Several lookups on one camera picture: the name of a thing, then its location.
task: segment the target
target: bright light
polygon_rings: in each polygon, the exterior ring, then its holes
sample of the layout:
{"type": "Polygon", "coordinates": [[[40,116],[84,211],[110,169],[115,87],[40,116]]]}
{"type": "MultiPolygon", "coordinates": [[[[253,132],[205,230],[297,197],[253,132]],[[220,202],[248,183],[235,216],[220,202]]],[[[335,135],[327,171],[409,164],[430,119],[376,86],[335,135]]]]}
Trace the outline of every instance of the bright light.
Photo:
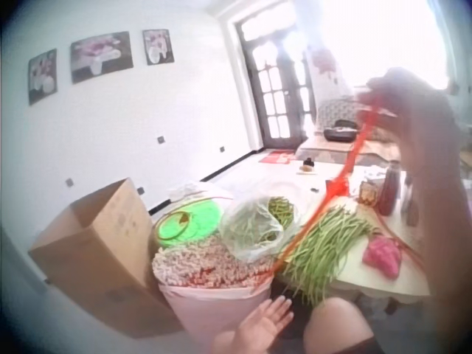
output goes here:
{"type": "Polygon", "coordinates": [[[389,68],[448,84],[446,51],[427,0],[322,0],[322,36],[352,86],[389,68]]]}

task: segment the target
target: black baseboard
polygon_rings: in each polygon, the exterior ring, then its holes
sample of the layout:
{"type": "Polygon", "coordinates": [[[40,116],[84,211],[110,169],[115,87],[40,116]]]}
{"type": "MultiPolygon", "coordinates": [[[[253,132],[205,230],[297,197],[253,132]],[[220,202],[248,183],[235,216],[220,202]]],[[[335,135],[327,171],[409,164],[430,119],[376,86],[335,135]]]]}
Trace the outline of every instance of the black baseboard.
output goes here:
{"type": "MultiPolygon", "coordinates": [[[[218,171],[215,171],[214,173],[208,175],[207,177],[203,177],[200,181],[201,182],[208,182],[210,179],[218,176],[220,173],[223,173],[224,171],[226,171],[229,168],[235,166],[236,164],[240,163],[244,159],[247,159],[248,157],[250,157],[252,155],[255,155],[256,153],[262,153],[265,149],[266,149],[265,147],[262,147],[259,150],[250,151],[246,155],[242,155],[239,159],[234,160],[233,162],[231,162],[230,164],[227,164],[226,166],[222,167],[218,171]]],[[[168,205],[170,205],[170,199],[167,199],[166,201],[163,201],[162,203],[156,205],[154,208],[150,209],[149,210],[149,215],[152,216],[152,215],[156,214],[158,211],[163,210],[168,205]]]]}

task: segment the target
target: pink meat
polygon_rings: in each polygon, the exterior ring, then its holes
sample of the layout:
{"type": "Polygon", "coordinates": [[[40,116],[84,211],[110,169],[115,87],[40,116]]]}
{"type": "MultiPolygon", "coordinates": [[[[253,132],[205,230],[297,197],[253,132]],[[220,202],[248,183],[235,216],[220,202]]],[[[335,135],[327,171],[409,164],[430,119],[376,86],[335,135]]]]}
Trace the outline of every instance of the pink meat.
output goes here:
{"type": "Polygon", "coordinates": [[[378,235],[369,242],[362,262],[379,269],[390,279],[397,279],[400,273],[401,251],[394,240],[378,235]]]}

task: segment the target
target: long green bean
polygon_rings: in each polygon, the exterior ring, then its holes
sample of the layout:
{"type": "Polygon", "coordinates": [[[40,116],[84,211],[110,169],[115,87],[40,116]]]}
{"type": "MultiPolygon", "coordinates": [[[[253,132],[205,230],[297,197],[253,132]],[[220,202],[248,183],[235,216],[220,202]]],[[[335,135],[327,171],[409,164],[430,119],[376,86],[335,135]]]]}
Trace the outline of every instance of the long green bean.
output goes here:
{"type": "Polygon", "coordinates": [[[316,305],[343,269],[350,248],[371,231],[369,223],[343,208],[328,210],[295,249],[284,275],[296,285],[296,293],[316,305]]]}

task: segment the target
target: cardboard box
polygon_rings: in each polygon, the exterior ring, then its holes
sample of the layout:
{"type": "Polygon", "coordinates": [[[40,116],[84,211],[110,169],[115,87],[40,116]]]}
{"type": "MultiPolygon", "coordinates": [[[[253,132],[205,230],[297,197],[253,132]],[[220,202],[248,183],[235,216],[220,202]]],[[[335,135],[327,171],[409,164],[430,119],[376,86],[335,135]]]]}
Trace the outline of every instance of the cardboard box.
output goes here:
{"type": "Polygon", "coordinates": [[[148,256],[152,223],[130,179],[67,207],[29,254],[51,283],[96,319],[134,338],[181,326],[148,256]]]}

